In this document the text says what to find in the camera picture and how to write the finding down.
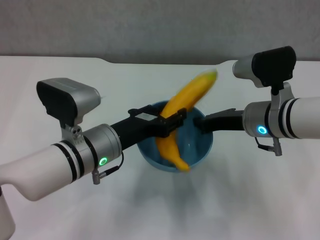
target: blue bowl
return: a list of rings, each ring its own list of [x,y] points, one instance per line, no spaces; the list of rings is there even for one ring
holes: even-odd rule
[[[161,107],[167,102],[157,102],[154,106]],[[214,141],[212,132],[201,134],[201,131],[194,126],[193,119],[197,117],[204,118],[205,116],[194,107],[191,112],[187,113],[183,126],[177,129],[176,134],[180,156],[191,168],[205,159]],[[154,137],[147,138],[137,145],[144,159],[155,168],[173,173],[180,172],[173,163],[160,156]]]

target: banana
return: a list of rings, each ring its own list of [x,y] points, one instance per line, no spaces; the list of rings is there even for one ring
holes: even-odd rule
[[[214,70],[196,76],[180,92],[178,92],[177,95],[173,96],[168,101],[160,115],[164,118],[168,118],[183,108],[186,108],[187,111],[191,111],[194,105],[215,84],[217,75],[217,71]],[[171,132],[166,138],[156,137],[155,143],[161,157],[173,163],[180,171],[189,171],[188,164],[180,157],[176,143],[176,131]]]

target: gray wall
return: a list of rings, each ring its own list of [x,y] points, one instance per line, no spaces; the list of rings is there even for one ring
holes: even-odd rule
[[[215,64],[291,45],[320,58],[320,0],[0,0],[0,55]]]

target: white table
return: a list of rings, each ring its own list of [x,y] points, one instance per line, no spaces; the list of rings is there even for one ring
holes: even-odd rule
[[[65,77],[105,98],[84,117],[84,130],[113,124],[127,110],[167,100],[199,72],[217,68],[197,104],[210,114],[270,100],[270,89],[217,66],[112,64],[97,58],[0,57],[0,164],[61,140],[36,83]],[[299,61],[289,82],[295,97],[320,96],[320,62]],[[259,150],[245,132],[215,132],[206,161],[190,173],[149,165],[137,146],[100,185],[91,175],[37,201],[2,187],[16,223],[13,240],[313,240],[320,238],[319,140],[281,140],[283,156]],[[262,143],[272,143],[263,139]]]

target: black stripe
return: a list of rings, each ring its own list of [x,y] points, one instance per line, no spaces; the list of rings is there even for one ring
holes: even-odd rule
[[[59,143],[55,143],[55,144],[52,144],[52,145],[58,147],[61,150],[61,152],[63,152],[63,154],[65,155],[66,159],[68,160],[68,163],[69,163],[70,168],[71,168],[71,173],[72,173],[72,182],[71,183],[73,183],[75,180],[77,180],[77,170],[76,170],[75,163],[74,163],[70,153],[67,151],[67,149],[65,149],[64,146],[62,146]]]
[[[285,136],[288,139],[290,139],[291,137],[289,137],[289,135],[285,131],[284,122],[283,122],[283,114],[284,114],[285,106],[289,100],[290,99],[284,101],[284,103],[281,105],[279,115],[278,115],[278,124],[279,124],[280,131],[283,134],[283,136]]]
[[[266,127],[266,130],[267,130],[268,134],[271,137],[275,138],[275,135],[273,135],[273,133],[271,132],[270,127],[269,127],[269,112],[270,112],[270,108],[271,108],[271,102],[269,103],[269,105],[266,107],[266,110],[265,110],[264,125]]]
[[[286,116],[285,116],[285,122],[286,122],[286,127],[288,128],[288,132],[296,139],[298,139],[299,137],[297,137],[295,134],[294,134],[294,131],[292,130],[291,128],[291,123],[290,123],[290,113],[291,113],[291,109],[292,109],[292,106],[293,104],[295,103],[295,101],[297,101],[299,98],[295,98],[293,99],[290,103],[289,103],[289,106],[288,106],[288,109],[286,110]]]
[[[98,155],[97,155],[97,152],[95,150],[95,147],[92,145],[92,143],[90,142],[90,140],[86,137],[86,136],[83,136],[84,138],[84,141],[85,143],[88,145],[91,153],[92,153],[92,156],[93,156],[93,162],[94,162],[94,169],[96,169],[98,167]]]
[[[79,179],[82,178],[82,176],[85,174],[85,166],[84,166],[84,161],[82,160],[82,157],[80,156],[80,153],[78,152],[76,147],[73,144],[71,144],[71,142],[69,142],[67,140],[62,140],[61,143],[64,143],[69,148],[71,148],[71,150],[74,153],[76,160],[78,161],[78,164],[79,164],[79,171],[80,171]]]

